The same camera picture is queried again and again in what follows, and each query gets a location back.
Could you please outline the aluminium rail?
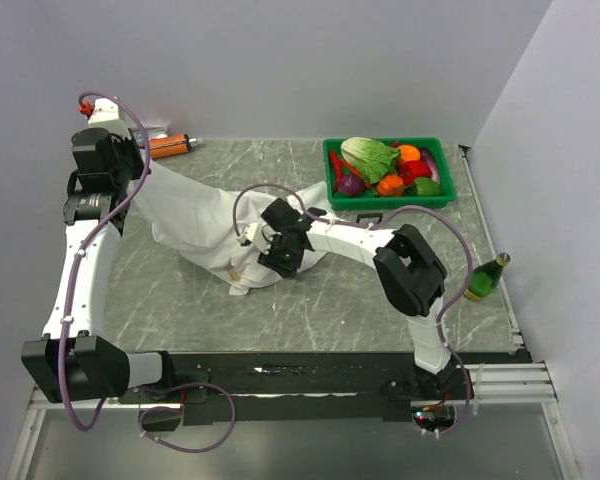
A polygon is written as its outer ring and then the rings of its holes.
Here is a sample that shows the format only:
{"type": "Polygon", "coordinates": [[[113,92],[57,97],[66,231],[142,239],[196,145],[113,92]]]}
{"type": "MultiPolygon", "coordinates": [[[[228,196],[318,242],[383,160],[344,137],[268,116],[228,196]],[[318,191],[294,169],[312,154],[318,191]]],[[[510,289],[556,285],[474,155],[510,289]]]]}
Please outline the aluminium rail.
{"type": "MultiPolygon", "coordinates": [[[[247,373],[253,374],[247,380],[267,380],[264,378],[265,373],[275,373],[274,370],[266,370],[261,367],[248,368],[247,373]]],[[[548,369],[544,364],[479,364],[466,365],[469,378],[471,380],[471,393],[469,402],[486,402],[486,403],[552,403],[556,402],[556,394],[553,384],[550,380],[548,369]]],[[[466,400],[466,385],[463,373],[460,372],[460,367],[456,368],[454,374],[459,375],[459,380],[453,380],[453,386],[444,387],[442,393],[416,393],[415,386],[407,387],[407,380],[391,379],[383,380],[379,386],[354,386],[353,380],[362,380],[362,367],[353,369],[347,367],[345,374],[349,375],[345,380],[345,386],[351,387],[349,390],[330,391],[326,387],[318,392],[274,392],[262,391],[256,392],[244,390],[240,393],[237,386],[229,386],[229,380],[221,380],[224,389],[230,393],[234,399],[236,406],[238,400],[306,400],[306,399],[354,399],[366,400],[371,395],[384,395],[388,399],[396,401],[410,402],[413,405],[425,405],[442,402],[447,390],[449,394],[445,404],[460,404],[466,400]]],[[[141,391],[139,387],[135,388],[120,398],[110,398],[105,400],[103,408],[118,407],[131,408],[131,405],[140,405],[141,407],[166,406],[174,407],[176,400],[181,401],[185,398],[186,401],[192,404],[203,403],[202,395],[208,392],[207,387],[187,387],[188,392],[185,397],[180,393],[147,393],[141,391]]],[[[86,410],[91,407],[96,407],[98,400],[81,400],[72,403],[76,410],[86,410]]],[[[28,405],[29,410],[46,410],[46,409],[62,409],[63,404],[49,402],[42,391],[38,387],[34,387],[31,399],[28,405]]]]}

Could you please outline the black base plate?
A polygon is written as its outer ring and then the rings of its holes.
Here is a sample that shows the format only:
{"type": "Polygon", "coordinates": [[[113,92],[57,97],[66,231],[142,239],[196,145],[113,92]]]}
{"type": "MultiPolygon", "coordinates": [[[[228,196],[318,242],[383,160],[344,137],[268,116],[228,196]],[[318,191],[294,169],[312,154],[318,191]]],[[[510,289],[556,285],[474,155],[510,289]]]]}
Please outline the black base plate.
{"type": "Polygon", "coordinates": [[[187,425],[240,421],[377,418],[408,421],[415,401],[474,398],[470,372],[529,362],[528,354],[468,353],[441,374],[418,367],[406,352],[161,354],[155,380],[134,380],[129,364],[86,355],[70,358],[71,400],[121,398],[166,403],[184,399],[187,425]]]}

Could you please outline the orange cylinder tool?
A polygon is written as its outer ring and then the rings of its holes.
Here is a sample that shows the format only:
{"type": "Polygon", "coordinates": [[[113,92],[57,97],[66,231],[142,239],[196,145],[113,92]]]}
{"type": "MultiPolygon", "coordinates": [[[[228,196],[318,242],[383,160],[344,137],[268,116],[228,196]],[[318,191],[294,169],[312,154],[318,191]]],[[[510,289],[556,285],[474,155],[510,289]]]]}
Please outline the orange cylinder tool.
{"type": "Polygon", "coordinates": [[[187,134],[180,134],[152,138],[143,149],[149,152],[153,160],[161,160],[188,154],[199,145],[199,139],[192,138],[187,134]]]}

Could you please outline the white garment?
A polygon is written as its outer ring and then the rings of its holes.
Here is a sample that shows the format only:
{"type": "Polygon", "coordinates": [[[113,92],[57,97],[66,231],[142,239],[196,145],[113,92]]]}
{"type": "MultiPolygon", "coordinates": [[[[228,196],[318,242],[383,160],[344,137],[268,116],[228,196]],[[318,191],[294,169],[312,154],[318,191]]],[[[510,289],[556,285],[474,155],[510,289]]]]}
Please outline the white garment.
{"type": "Polygon", "coordinates": [[[231,295],[277,283],[281,277],[258,263],[259,251],[241,246],[233,228],[259,221],[275,197],[251,190],[244,196],[189,179],[156,162],[133,203],[150,225],[154,240],[227,282],[231,295]],[[229,271],[241,280],[232,283],[229,271]]]}

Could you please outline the green plastic basket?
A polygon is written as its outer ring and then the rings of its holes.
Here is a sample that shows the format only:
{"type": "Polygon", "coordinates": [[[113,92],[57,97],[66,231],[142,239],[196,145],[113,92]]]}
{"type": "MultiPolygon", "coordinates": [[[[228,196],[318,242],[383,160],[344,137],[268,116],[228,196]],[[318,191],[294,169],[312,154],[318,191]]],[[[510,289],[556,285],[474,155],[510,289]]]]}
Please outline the green plastic basket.
{"type": "MultiPolygon", "coordinates": [[[[334,172],[330,165],[328,152],[333,150],[339,156],[343,175],[353,174],[361,179],[363,179],[359,172],[357,172],[351,165],[349,165],[344,158],[342,157],[340,147],[343,141],[346,139],[327,139],[323,142],[323,153],[324,153],[324,163],[325,163],[325,175],[327,182],[327,191],[328,191],[328,199],[331,203],[331,206],[336,210],[376,210],[376,209],[395,209],[404,205],[418,205],[424,206],[427,208],[441,208],[446,206],[449,202],[453,201],[456,198],[456,191],[453,185],[453,181],[451,179],[451,175],[449,172],[449,168],[447,166],[445,154],[443,153],[442,145],[440,141],[433,137],[416,137],[416,138],[382,138],[375,139],[379,140],[382,143],[398,148],[400,145],[413,145],[417,147],[419,150],[421,148],[426,148],[431,151],[431,153],[435,157],[435,161],[437,163],[439,173],[440,173],[440,182],[442,188],[442,194],[440,196],[434,197],[413,197],[406,196],[405,192],[400,197],[381,197],[376,193],[376,185],[370,184],[366,181],[366,190],[365,192],[358,197],[345,197],[338,191],[333,194],[332,193],[332,183],[334,180],[334,172]]],[[[397,174],[398,170],[401,166],[395,165],[395,168],[392,169],[389,174],[397,174]]]]}

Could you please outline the toy purple onion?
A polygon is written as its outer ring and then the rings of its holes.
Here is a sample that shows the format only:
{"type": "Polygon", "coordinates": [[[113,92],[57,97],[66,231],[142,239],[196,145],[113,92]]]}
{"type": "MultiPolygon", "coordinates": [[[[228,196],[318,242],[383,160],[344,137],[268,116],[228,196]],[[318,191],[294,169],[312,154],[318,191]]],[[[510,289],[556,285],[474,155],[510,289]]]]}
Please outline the toy purple onion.
{"type": "Polygon", "coordinates": [[[353,174],[343,175],[338,181],[338,192],[345,197],[358,197],[366,190],[363,179],[353,174]]]}

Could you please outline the toy red bell pepper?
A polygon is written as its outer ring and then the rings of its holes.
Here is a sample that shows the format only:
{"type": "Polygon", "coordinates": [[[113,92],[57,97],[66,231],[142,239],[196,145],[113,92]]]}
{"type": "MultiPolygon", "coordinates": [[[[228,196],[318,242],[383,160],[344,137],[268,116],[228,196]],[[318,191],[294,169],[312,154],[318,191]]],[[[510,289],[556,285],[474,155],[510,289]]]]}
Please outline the toy red bell pepper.
{"type": "Polygon", "coordinates": [[[399,168],[398,176],[409,186],[417,178],[431,178],[432,170],[424,161],[407,161],[399,168]]]}

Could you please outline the small black frame stand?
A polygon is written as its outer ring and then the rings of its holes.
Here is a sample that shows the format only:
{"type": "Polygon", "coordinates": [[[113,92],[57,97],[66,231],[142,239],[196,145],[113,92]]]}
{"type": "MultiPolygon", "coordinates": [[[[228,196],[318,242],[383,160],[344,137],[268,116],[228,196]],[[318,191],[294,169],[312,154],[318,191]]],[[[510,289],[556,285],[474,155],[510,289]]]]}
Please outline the small black frame stand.
{"type": "Polygon", "coordinates": [[[356,223],[360,225],[376,225],[383,220],[380,212],[361,213],[356,216],[356,223]]]}

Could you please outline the toy red chili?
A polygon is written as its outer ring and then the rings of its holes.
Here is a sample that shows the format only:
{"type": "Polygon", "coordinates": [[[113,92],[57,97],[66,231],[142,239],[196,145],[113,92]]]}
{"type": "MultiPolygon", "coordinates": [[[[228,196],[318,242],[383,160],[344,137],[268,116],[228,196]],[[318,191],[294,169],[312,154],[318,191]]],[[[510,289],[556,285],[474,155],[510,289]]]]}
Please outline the toy red chili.
{"type": "Polygon", "coordinates": [[[339,156],[335,151],[330,150],[328,152],[330,165],[334,172],[334,180],[332,183],[332,193],[335,194],[338,191],[339,182],[343,176],[342,164],[339,156]]]}

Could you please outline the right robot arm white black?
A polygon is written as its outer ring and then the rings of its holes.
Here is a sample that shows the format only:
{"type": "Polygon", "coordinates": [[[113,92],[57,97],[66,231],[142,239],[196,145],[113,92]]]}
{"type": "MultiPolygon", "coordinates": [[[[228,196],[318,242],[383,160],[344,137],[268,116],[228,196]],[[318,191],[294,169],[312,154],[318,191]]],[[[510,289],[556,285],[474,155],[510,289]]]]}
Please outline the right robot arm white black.
{"type": "Polygon", "coordinates": [[[258,263],[292,279],[310,252],[327,252],[372,268],[389,304],[406,316],[421,369],[419,391],[439,398],[452,385],[447,369],[451,354],[441,338],[439,315],[445,293],[446,268],[412,225],[375,229],[348,224],[318,208],[302,213],[277,199],[240,231],[239,242],[260,252],[258,263]]]}

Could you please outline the green glass bottle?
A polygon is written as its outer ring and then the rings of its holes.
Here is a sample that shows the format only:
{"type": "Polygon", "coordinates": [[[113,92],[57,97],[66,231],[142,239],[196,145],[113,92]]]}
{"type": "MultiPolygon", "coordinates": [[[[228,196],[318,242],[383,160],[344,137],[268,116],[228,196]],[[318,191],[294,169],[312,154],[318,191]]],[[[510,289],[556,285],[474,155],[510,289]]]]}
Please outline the green glass bottle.
{"type": "Polygon", "coordinates": [[[465,297],[472,301],[480,301],[488,297],[498,286],[502,273],[510,262],[511,256],[502,252],[493,260],[476,267],[469,287],[465,291],[465,297]]]}

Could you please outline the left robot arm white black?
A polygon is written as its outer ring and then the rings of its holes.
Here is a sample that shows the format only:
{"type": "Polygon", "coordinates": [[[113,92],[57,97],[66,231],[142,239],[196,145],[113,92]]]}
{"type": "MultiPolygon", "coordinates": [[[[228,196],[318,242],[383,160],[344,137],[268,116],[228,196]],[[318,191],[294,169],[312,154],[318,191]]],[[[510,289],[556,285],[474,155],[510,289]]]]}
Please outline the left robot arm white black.
{"type": "Polygon", "coordinates": [[[105,300],[129,209],[130,182],[143,162],[130,137],[95,127],[71,139],[77,168],[63,207],[66,253],[54,306],[40,339],[21,360],[52,403],[121,397],[141,387],[157,402],[171,399],[178,378],[165,351],[125,352],[104,337],[105,300]]]}

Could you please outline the toy orange bell pepper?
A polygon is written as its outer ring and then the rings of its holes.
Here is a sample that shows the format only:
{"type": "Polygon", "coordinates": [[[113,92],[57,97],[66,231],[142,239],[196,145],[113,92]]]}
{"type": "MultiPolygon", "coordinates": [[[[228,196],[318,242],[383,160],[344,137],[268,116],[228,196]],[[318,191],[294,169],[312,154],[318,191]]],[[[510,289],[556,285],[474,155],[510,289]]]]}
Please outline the toy orange bell pepper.
{"type": "Polygon", "coordinates": [[[381,197],[400,197],[404,194],[405,184],[397,174],[386,175],[375,187],[381,197]]]}

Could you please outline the toy cabbage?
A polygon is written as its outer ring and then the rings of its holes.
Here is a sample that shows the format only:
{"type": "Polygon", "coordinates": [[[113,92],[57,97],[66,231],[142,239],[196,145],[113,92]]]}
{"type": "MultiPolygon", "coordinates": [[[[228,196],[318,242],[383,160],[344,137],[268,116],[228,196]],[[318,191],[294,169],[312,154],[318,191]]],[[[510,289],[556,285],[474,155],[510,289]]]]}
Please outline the toy cabbage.
{"type": "Polygon", "coordinates": [[[370,184],[380,182],[400,157],[400,150],[379,140],[351,137],[342,142],[340,151],[344,160],[370,184]]]}

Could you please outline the toy orange fruit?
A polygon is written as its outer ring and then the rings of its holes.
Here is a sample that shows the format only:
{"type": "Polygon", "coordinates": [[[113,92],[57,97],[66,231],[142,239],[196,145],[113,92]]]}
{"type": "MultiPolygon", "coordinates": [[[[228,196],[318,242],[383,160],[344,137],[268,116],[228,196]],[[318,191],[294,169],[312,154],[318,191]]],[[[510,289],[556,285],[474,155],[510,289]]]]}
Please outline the toy orange fruit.
{"type": "Polygon", "coordinates": [[[400,145],[398,146],[400,156],[396,161],[397,166],[402,166],[410,162],[416,162],[421,160],[420,150],[413,145],[400,145]]]}

